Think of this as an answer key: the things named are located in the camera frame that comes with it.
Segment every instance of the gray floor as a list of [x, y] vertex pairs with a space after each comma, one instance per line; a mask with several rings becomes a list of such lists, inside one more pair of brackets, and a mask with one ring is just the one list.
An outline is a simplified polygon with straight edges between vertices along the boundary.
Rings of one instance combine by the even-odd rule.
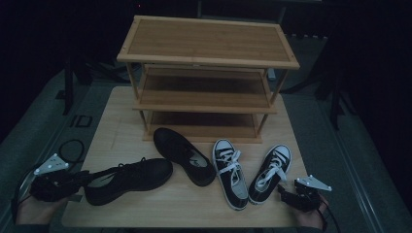
[[[301, 65], [290, 73], [284, 87], [300, 83], [313, 66], [325, 41], [289, 38]], [[10, 222], [9, 200], [17, 185], [17, 177], [31, 165], [56, 152], [70, 139], [83, 141], [87, 148], [111, 89], [119, 85], [96, 77], [91, 86], [76, 85], [75, 106], [63, 116], [64, 103], [56, 100], [63, 88], [62, 74], [54, 77], [26, 115], [0, 146], [0, 232], [13, 229]], [[404, 207], [388, 173], [380, 160], [363, 124], [349, 114], [338, 119], [340, 130], [335, 131], [328, 121], [330, 101], [318, 101], [313, 96], [317, 83], [297, 93], [284, 94], [288, 114], [300, 151], [309, 174], [331, 185], [331, 193], [323, 192], [330, 203], [342, 232], [412, 232], [412, 217]], [[92, 117], [91, 126], [70, 127], [73, 117]], [[76, 157], [79, 148], [67, 147], [68, 156]], [[53, 220], [52, 232], [127, 232], [131, 229], [82, 229], [64, 227], [61, 212]], [[133, 232], [164, 232], [166, 229], [139, 229]], [[211, 232], [256, 232], [254, 229], [213, 229]], [[264, 232], [295, 232], [291, 228], [263, 229]], [[337, 232], [329, 220], [326, 232]]]

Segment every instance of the shelf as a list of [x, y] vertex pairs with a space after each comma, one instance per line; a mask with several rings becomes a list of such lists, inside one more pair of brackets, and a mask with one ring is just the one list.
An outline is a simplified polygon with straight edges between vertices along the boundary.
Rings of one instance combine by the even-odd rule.
[[149, 112], [148, 125], [145, 141], [153, 139], [156, 129], [166, 127], [194, 142], [214, 143], [226, 138], [233, 143], [261, 143], [256, 115]]
[[261, 69], [148, 65], [135, 110], [276, 114]]

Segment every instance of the black shoe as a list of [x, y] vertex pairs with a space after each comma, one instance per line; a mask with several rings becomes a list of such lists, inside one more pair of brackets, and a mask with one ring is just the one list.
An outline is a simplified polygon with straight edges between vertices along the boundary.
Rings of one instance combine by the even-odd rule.
[[206, 186], [215, 179], [216, 172], [209, 159], [178, 132], [158, 128], [154, 132], [154, 145], [163, 157], [180, 164], [194, 184]]
[[239, 156], [240, 151], [235, 150], [228, 140], [218, 140], [213, 147], [213, 164], [227, 203], [235, 211], [245, 209], [248, 204], [248, 188], [237, 161]]
[[278, 145], [269, 151], [249, 186], [249, 201], [252, 204], [263, 204], [279, 181], [286, 181], [291, 161], [291, 151], [284, 145]]
[[95, 179], [85, 186], [85, 196], [93, 206], [108, 204], [128, 191], [149, 191], [166, 183], [173, 165], [163, 158], [146, 160], [93, 174]]

